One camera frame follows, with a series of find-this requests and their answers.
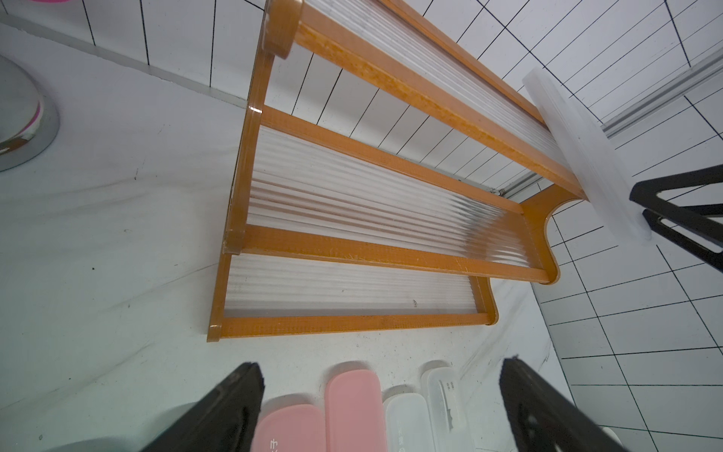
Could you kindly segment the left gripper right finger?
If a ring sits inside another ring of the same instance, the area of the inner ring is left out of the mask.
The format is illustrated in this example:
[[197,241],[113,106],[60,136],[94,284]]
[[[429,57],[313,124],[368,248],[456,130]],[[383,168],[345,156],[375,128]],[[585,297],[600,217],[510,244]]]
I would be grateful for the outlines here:
[[504,359],[499,386],[517,450],[625,452],[518,357]]

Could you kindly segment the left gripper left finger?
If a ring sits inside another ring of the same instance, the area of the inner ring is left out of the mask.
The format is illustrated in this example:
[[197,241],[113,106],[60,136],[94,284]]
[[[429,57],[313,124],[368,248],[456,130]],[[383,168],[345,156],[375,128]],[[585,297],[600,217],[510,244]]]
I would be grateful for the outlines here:
[[243,363],[144,449],[249,451],[264,392],[260,365]]

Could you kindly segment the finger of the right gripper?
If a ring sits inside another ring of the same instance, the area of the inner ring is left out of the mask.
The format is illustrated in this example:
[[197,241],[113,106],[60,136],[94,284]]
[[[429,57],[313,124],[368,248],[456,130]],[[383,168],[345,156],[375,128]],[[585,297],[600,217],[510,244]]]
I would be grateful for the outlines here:
[[722,217],[722,203],[679,206],[661,198],[660,194],[670,190],[721,183],[722,166],[716,165],[638,182],[633,186],[629,199],[679,226],[712,226],[714,218]]
[[[722,223],[715,220],[722,218],[722,205],[669,205],[663,213],[645,209],[643,217],[655,233],[717,271],[722,271]],[[715,244],[719,251],[711,250],[684,235],[680,229]]]

